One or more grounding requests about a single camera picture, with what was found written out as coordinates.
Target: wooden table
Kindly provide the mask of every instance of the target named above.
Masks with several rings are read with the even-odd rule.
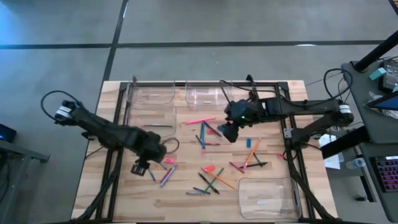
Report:
[[[303,81],[288,81],[292,100],[307,99]],[[104,82],[99,99],[97,114],[110,121],[113,120],[116,99],[120,82]],[[244,90],[234,89],[234,99],[247,98]],[[273,93],[259,93],[260,98],[272,97]],[[225,122],[223,110],[192,111],[185,101],[185,89],[176,88],[174,103],[177,109],[177,128],[175,137],[180,141],[177,152],[167,155],[178,162],[178,168],[166,183],[159,187],[159,180],[165,174],[163,168],[152,163],[151,168],[157,181],[154,182],[149,173],[140,177],[130,173],[136,156],[129,150],[124,150],[122,171],[116,197],[114,222],[271,222],[273,220],[245,220],[239,212],[238,191],[216,181],[215,187],[220,195],[212,193],[206,196],[189,196],[185,192],[192,187],[204,189],[206,184],[198,176],[200,167],[215,165],[217,173],[222,167],[221,177],[238,189],[238,182],[243,177],[279,178],[289,177],[287,163],[277,157],[284,149],[281,125],[279,122],[264,123],[239,130],[239,138],[231,144],[225,138],[206,135],[206,141],[218,141],[220,146],[208,146],[206,153],[201,155],[201,147],[195,138],[199,135],[200,125],[186,125],[184,122],[199,118],[216,117],[210,121],[213,127]],[[312,116],[296,116],[298,127],[304,127],[312,122]],[[251,150],[246,148],[246,138],[252,139],[252,147],[256,139],[262,138],[256,153],[261,161],[268,162],[264,167],[247,168],[245,174],[229,165],[229,161],[243,165]],[[98,142],[91,142],[87,153],[99,148]],[[318,149],[308,147],[303,151],[305,168],[310,183],[310,189],[320,203],[333,216],[337,216],[335,203],[323,163],[322,154]],[[72,218],[78,217],[91,203],[101,186],[101,178],[106,157],[106,150],[93,154],[84,163],[80,184],[76,195]],[[300,194],[304,217],[308,217],[305,197]]]

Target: pink marker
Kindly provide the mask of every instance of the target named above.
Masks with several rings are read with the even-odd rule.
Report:
[[[201,122],[204,122],[204,121],[211,121],[213,119],[216,119],[216,118],[205,118],[205,119],[199,119],[199,120],[196,120],[196,121],[187,121],[187,122],[185,122],[185,124],[196,124],[196,123],[201,123]]]
[[[168,163],[174,163],[174,159],[173,158],[164,158],[163,161],[164,162],[168,162]]]

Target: computer monitor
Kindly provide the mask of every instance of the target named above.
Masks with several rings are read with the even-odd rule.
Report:
[[[370,108],[398,111],[398,91],[373,100],[366,104]]]

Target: black metal frame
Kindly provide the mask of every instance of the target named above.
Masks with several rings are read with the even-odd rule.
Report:
[[[137,82],[137,86],[145,86],[145,87],[156,87],[156,86],[162,86],[165,82],[156,82],[156,83],[145,83],[145,82]],[[187,82],[175,82],[176,87],[182,87],[186,86]],[[121,106],[123,102],[123,97],[126,95],[126,90],[127,90],[127,82],[121,82],[120,87],[119,87],[119,94],[118,94],[118,99],[116,103],[116,109],[115,109],[115,114],[114,114],[114,123],[119,122],[119,118],[121,115]],[[247,86],[250,87],[251,84],[249,82],[233,82],[234,85],[238,86]],[[195,82],[195,85],[200,85],[200,86],[220,86],[221,84],[218,82]],[[287,99],[290,99],[290,92],[289,92],[289,87],[287,82],[257,82],[256,83],[257,87],[272,87],[274,88],[275,92],[277,95],[280,95],[280,90],[284,92],[284,95],[286,96]],[[126,108],[124,111],[124,116],[123,116],[123,124],[128,123],[128,109],[130,108],[130,102],[126,102]],[[292,128],[296,128],[295,124],[295,119],[293,116],[289,117],[290,123],[292,124]],[[282,119],[281,121],[281,127],[282,129],[287,128],[286,121]],[[69,223],[102,223],[102,222],[112,222],[113,221],[113,214],[114,214],[114,207],[116,204],[116,196],[117,196],[117,191],[118,191],[118,182],[119,182],[119,175],[120,175],[120,167],[123,159],[123,149],[118,151],[118,157],[116,159],[114,171],[117,171],[113,176],[109,176],[110,168],[111,168],[111,161],[112,161],[112,156],[113,156],[112,150],[109,150],[107,155],[106,155],[106,162],[104,166],[104,171],[103,171],[103,180],[101,184],[101,190],[98,195],[102,195],[102,198],[100,199],[100,203],[98,204],[96,208],[96,215],[94,220],[71,220]],[[298,151],[298,164],[300,167],[300,175],[302,176],[304,182],[308,185],[308,178],[307,178],[307,173],[305,171],[305,164],[304,164],[304,159],[301,151]],[[111,190],[111,196],[109,200],[109,210],[106,218],[102,218],[103,214],[103,197],[105,196],[106,192],[110,188],[109,180],[112,179],[112,190]],[[308,208],[308,215],[310,219],[315,218],[315,212],[313,209],[313,206],[311,202],[309,201],[308,198],[306,198],[306,203],[307,203],[307,208]]]

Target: black desk leg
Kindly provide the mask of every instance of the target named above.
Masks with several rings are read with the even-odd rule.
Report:
[[[324,159],[327,159],[338,154],[339,152],[344,151],[345,149],[349,149],[351,147],[357,146],[359,143],[369,141],[370,139],[368,132],[366,131],[365,126],[362,126],[360,128],[354,129],[336,141],[322,146],[322,156]]]

